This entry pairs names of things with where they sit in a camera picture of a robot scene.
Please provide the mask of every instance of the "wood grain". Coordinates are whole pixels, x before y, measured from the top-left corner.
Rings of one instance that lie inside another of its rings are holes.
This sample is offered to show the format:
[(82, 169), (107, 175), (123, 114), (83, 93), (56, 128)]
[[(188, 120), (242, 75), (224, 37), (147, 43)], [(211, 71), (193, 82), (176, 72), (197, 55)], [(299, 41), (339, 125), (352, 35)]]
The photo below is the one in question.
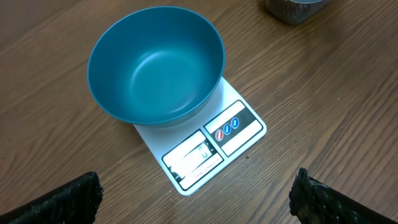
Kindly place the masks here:
[[(299, 27), (255, 0), (35, 0), (35, 14), (10, 2), (0, 1), (0, 213), (93, 170), (105, 189), (96, 223), (298, 223), (287, 196), (306, 167), (398, 221), (397, 1), (335, 0)], [(103, 112), (86, 83), (100, 35), (162, 4), (214, 23), (224, 77), (268, 125), (191, 197), (177, 193), (134, 127)]]

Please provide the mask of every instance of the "kitchen scale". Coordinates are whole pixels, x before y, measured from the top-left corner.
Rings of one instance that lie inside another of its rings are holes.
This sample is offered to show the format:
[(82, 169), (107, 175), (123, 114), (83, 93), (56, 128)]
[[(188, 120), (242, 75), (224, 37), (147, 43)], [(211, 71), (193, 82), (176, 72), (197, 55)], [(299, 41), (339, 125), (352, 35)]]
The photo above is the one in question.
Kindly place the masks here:
[(189, 196), (267, 132), (267, 126), (224, 79), (207, 105), (168, 128), (134, 125), (178, 192)]

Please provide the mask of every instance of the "brown wooden surface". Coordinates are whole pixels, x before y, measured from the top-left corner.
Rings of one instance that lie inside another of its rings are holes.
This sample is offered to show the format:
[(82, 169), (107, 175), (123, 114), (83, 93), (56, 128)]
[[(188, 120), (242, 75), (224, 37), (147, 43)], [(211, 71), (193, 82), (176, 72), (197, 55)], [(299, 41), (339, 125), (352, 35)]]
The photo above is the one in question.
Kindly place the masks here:
[[(100, 35), (161, 4), (214, 23), (224, 77), (268, 125), (191, 197), (86, 83)], [(97, 223), (297, 223), (287, 196), (306, 167), (398, 220), (397, 11), (396, 0), (336, 0), (294, 28), (255, 0), (0, 0), (0, 213), (93, 170), (105, 189)]]

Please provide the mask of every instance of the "teal bowl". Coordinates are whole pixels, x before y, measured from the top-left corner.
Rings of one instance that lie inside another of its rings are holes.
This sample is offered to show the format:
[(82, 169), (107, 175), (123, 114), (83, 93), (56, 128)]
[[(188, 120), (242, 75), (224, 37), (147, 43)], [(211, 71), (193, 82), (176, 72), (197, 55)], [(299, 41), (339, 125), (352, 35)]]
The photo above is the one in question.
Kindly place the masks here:
[(224, 65), (223, 41), (211, 22), (188, 9), (160, 6), (111, 26), (91, 53), (87, 78), (111, 116), (172, 126), (205, 106)]

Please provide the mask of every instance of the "scale display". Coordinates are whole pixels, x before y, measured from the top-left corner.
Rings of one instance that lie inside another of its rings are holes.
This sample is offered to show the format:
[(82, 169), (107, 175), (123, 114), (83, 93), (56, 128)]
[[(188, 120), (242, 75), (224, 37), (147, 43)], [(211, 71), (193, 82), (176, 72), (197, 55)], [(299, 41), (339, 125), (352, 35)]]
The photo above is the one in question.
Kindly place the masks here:
[(224, 159), (198, 130), (163, 157), (163, 162), (182, 189), (189, 189)]
[(223, 152), (230, 156), (263, 127), (238, 100), (205, 125), (206, 131)]

